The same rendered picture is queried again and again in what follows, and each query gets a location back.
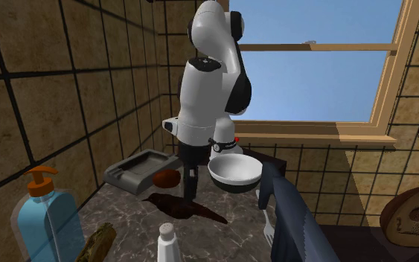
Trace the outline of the blue soap dispenser orange pump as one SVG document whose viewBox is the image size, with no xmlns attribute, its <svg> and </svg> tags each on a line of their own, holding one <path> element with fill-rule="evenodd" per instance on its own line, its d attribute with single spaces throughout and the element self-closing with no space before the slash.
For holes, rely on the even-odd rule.
<svg viewBox="0 0 419 262">
<path fill-rule="evenodd" d="M 16 204 L 10 224 L 23 262 L 75 262 L 85 246 L 73 191 L 56 189 L 52 167 L 37 166 L 28 193 Z"/>
</svg>

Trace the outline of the white bowl with black outside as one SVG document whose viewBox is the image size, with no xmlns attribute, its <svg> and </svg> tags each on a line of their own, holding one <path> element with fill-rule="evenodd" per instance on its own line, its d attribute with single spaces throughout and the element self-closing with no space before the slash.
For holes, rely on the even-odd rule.
<svg viewBox="0 0 419 262">
<path fill-rule="evenodd" d="M 219 155 L 208 163 L 213 183 L 231 194 L 254 189 L 260 182 L 262 168 L 256 158 L 237 153 Z"/>
</svg>

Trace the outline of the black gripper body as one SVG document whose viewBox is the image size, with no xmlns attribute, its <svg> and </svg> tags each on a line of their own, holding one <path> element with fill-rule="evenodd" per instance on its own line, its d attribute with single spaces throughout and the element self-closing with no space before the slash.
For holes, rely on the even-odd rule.
<svg viewBox="0 0 419 262">
<path fill-rule="evenodd" d="M 209 144 L 204 146 L 192 146 L 179 142 L 179 158 L 181 159 L 184 167 L 196 168 L 198 165 L 207 162 L 211 152 L 211 146 Z"/>
</svg>

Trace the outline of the white fork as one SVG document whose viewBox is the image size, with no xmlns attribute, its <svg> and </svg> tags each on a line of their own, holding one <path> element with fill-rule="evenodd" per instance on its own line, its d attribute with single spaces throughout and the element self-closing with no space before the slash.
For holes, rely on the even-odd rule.
<svg viewBox="0 0 419 262">
<path fill-rule="evenodd" d="M 265 226 L 263 228 L 263 235 L 266 238 L 266 241 L 269 244 L 269 246 L 272 247 L 275 230 L 272 227 L 272 224 L 270 223 L 269 216 L 265 209 L 263 209 L 263 215 L 265 218 Z"/>
</svg>

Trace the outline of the reddish brown round lump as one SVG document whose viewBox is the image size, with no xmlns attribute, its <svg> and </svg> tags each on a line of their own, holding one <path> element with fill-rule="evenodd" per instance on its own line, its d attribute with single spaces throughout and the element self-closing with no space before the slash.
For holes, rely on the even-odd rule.
<svg viewBox="0 0 419 262">
<path fill-rule="evenodd" d="M 181 181 L 181 174 L 177 170 L 166 169 L 156 173 L 152 181 L 158 188 L 175 188 Z"/>
</svg>

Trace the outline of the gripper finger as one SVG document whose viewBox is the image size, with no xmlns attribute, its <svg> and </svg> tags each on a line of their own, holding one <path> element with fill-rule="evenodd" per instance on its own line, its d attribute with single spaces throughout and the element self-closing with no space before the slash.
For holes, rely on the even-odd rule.
<svg viewBox="0 0 419 262">
<path fill-rule="evenodd" d="M 198 167 L 184 166 L 184 199 L 193 201 L 196 198 L 198 184 Z"/>
</svg>

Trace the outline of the grey rectangular tray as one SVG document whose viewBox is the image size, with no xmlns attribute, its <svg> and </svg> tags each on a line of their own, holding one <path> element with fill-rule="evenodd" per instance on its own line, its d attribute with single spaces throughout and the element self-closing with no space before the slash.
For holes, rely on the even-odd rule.
<svg viewBox="0 0 419 262">
<path fill-rule="evenodd" d="M 182 166 L 176 155 L 146 149 L 109 166 L 103 175 L 104 182 L 138 196 L 153 185 L 156 173 Z"/>
</svg>

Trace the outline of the white shaker bottle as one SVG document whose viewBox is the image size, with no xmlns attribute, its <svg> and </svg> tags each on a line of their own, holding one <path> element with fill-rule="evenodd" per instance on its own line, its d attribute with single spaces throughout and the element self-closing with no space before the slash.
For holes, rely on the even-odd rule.
<svg viewBox="0 0 419 262">
<path fill-rule="evenodd" d="M 172 223 L 159 227 L 157 262 L 182 262 L 179 243 Z"/>
</svg>

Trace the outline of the dark blue cloth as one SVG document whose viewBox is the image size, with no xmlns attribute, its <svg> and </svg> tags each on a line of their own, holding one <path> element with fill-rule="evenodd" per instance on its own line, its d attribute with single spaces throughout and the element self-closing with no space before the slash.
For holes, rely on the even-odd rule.
<svg viewBox="0 0 419 262">
<path fill-rule="evenodd" d="M 340 262 L 296 187 L 272 163 L 264 162 L 258 208 L 275 197 L 272 262 Z"/>
</svg>

